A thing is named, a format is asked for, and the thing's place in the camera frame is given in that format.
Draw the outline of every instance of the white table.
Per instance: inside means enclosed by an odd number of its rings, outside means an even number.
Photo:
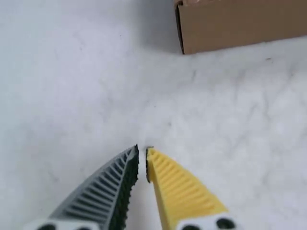
[[[139,144],[128,230],[159,230],[143,151],[245,229],[307,228],[307,38],[184,56],[169,0],[0,1],[0,226],[48,216]]]

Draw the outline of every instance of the gray gripper finger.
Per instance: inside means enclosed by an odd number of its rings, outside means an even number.
[[[100,230],[124,229],[130,191],[138,179],[138,167],[136,145],[87,178],[50,217],[94,221]]]

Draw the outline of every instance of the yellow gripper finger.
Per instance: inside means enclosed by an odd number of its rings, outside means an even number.
[[[217,197],[174,160],[149,147],[146,167],[163,230],[241,229]]]

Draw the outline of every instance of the black rubber edge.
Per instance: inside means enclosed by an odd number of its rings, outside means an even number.
[[[150,180],[149,180],[149,174],[148,174],[148,161],[147,161],[147,155],[148,155],[148,149],[152,149],[153,146],[148,146],[146,148],[146,156],[145,156],[145,161],[146,161],[146,179],[148,181],[148,183],[150,183]]]

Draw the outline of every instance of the cardboard box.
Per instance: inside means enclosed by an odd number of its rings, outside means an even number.
[[[175,0],[182,52],[307,35],[307,0]]]

